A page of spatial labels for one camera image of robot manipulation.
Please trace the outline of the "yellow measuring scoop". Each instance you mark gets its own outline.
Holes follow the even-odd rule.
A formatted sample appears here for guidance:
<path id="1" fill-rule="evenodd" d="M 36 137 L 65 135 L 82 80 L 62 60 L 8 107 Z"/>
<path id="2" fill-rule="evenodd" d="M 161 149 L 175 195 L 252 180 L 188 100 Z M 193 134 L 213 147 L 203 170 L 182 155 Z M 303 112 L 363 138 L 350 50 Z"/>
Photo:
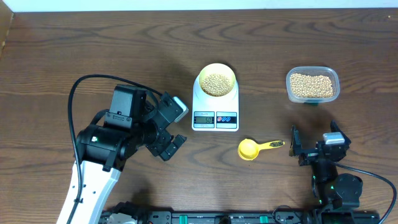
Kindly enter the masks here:
<path id="1" fill-rule="evenodd" d="M 268 149 L 276 149 L 285 145 L 282 140 L 265 142 L 263 144 L 258 144 L 252 139 L 244 139 L 239 143 L 238 155 L 241 159 L 245 161 L 252 161 L 258 155 L 260 151 Z"/>

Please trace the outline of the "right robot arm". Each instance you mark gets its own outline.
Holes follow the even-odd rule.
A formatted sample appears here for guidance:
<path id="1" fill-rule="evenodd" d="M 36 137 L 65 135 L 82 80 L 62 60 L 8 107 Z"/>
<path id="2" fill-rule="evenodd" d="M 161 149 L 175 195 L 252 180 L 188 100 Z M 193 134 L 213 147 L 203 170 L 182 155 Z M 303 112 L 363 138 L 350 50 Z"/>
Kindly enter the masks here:
<path id="1" fill-rule="evenodd" d="M 297 157 L 300 166 L 312 169 L 312 188 L 320 207 L 304 212 L 302 223 L 354 223 L 353 209 L 359 207 L 363 181 L 352 174 L 339 174 L 336 163 L 346 156 L 351 140 L 337 126 L 330 123 L 331 131 L 323 135 L 314 148 L 304 149 L 299 131 L 292 126 L 290 157 Z"/>

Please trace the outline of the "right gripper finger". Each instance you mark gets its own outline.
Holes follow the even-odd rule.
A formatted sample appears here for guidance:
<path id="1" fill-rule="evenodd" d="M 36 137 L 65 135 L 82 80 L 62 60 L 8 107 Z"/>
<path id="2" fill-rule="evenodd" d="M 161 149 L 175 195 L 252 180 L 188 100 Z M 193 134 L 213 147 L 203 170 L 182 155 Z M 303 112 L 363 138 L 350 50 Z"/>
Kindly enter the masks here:
<path id="1" fill-rule="evenodd" d="M 300 141 L 299 131 L 295 125 L 292 126 L 291 132 L 292 140 L 290 144 L 289 156 L 299 156 L 299 154 L 302 152 L 302 143 Z"/>
<path id="2" fill-rule="evenodd" d="M 335 120 L 332 120 L 330 123 L 330 129 L 332 133 L 340 133 L 341 129 L 338 127 Z"/>

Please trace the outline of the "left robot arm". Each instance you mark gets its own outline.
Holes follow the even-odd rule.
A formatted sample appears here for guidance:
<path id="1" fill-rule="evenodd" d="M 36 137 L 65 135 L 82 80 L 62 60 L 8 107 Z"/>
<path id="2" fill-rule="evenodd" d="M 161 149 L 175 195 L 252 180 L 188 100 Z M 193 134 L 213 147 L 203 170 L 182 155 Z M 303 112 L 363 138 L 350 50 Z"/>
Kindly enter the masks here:
<path id="1" fill-rule="evenodd" d="M 176 96 L 164 93 L 154 104 L 145 90 L 116 90 L 111 107 L 100 111 L 77 137 L 76 162 L 58 223 L 98 223 L 126 161 L 145 146 L 169 160 L 186 141 L 167 130 L 188 111 Z"/>

